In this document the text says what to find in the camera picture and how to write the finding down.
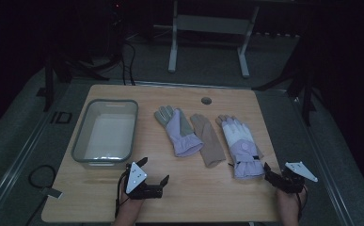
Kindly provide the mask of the black tripod stand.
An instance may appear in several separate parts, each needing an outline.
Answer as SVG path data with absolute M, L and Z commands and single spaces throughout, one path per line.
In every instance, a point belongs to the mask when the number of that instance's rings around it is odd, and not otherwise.
M 107 78 L 98 71 L 114 66 L 121 60 L 124 43 L 124 24 L 114 18 L 93 18 L 85 24 L 79 17 L 63 19 L 46 34 L 45 42 L 45 97 L 47 111 L 54 100 L 53 72 L 63 82 L 72 80 L 69 65 L 87 77 L 96 80 Z
M 287 80 L 292 80 L 286 92 L 289 97 L 300 101 L 302 107 L 301 115 L 306 126 L 310 126 L 309 113 L 315 111 L 311 101 L 315 75 L 313 48 L 309 46 L 313 41 L 312 35 L 314 32 L 315 22 L 311 19 L 306 24 L 299 42 L 293 49 L 281 75 L 264 85 L 252 88 L 252 90 L 265 91 Z

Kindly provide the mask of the white metal stand frame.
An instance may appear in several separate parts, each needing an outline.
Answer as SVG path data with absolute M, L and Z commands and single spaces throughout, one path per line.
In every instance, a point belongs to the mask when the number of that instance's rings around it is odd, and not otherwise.
M 170 73 L 176 72 L 178 56 L 177 38 L 179 30 L 233 34 L 242 35 L 244 37 L 243 43 L 237 48 L 237 57 L 242 77 L 248 78 L 250 76 L 250 72 L 245 58 L 245 52 L 253 33 L 253 28 L 256 23 L 260 7 L 255 6 L 251 10 L 251 14 L 248 19 L 234 19 L 180 14 L 178 12 L 178 3 L 179 0 L 173 0 L 172 43 L 167 70 Z

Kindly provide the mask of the person's left hand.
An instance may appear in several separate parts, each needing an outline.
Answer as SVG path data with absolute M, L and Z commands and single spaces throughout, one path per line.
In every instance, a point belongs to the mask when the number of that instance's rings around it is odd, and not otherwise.
M 111 226 L 135 226 L 144 200 L 131 200 L 124 192 L 119 197 L 119 213 Z

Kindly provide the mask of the person's right hand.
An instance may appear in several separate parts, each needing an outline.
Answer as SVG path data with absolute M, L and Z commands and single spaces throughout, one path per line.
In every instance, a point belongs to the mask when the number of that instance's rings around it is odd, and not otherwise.
M 277 189 L 277 210 L 283 226 L 299 226 L 299 216 L 308 198 L 306 187 L 296 194 L 288 194 Z

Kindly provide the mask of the purple and white ski glove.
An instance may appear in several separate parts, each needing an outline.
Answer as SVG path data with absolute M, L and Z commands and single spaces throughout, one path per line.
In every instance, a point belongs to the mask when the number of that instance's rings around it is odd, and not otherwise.
M 233 160 L 234 178 L 247 180 L 263 176 L 258 148 L 248 126 L 230 116 L 222 117 L 220 124 Z

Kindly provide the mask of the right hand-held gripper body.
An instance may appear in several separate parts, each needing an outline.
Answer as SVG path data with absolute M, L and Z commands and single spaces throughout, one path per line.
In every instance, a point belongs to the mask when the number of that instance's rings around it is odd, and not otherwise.
M 286 162 L 285 168 L 292 171 L 291 177 L 284 177 L 281 172 L 276 187 L 286 193 L 300 193 L 305 185 L 305 180 L 318 182 L 318 178 L 305 166 L 303 162 Z

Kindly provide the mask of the purple glove with grey palm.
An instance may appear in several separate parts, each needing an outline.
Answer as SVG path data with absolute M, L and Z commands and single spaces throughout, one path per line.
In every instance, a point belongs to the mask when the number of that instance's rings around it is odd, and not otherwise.
M 154 117 L 165 128 L 177 157 L 190 156 L 203 147 L 203 142 L 179 108 L 160 106 L 154 112 Z

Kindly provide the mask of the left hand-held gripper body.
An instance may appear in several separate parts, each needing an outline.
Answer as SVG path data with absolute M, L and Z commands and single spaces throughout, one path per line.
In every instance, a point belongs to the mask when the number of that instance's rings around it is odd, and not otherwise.
M 126 165 L 126 170 L 119 179 L 119 194 L 124 192 L 132 200 L 160 199 L 163 196 L 163 187 L 148 185 L 148 174 L 136 162 Z

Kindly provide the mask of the clear plastic storage bin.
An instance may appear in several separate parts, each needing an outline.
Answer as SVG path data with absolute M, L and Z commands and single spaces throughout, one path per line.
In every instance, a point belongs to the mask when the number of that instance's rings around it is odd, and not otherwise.
M 132 155 L 138 103 L 95 99 L 87 104 L 71 157 L 85 168 L 122 169 Z

